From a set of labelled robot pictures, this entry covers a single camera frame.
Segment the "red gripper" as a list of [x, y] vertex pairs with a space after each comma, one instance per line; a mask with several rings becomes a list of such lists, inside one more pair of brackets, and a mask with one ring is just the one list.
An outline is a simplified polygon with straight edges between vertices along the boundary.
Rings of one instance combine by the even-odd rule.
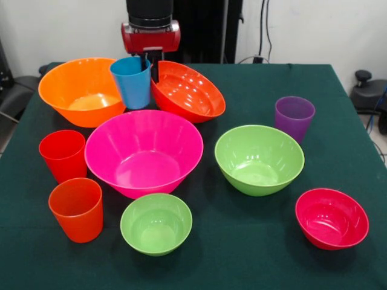
[[122, 23], [121, 34], [127, 53], [141, 53], [141, 70], [148, 68], [148, 54], [150, 51], [151, 77], [155, 83], [159, 82], [159, 61], [164, 59], [164, 52], [178, 50], [181, 30], [178, 21], [172, 20], [170, 26], [156, 30], [141, 30]]

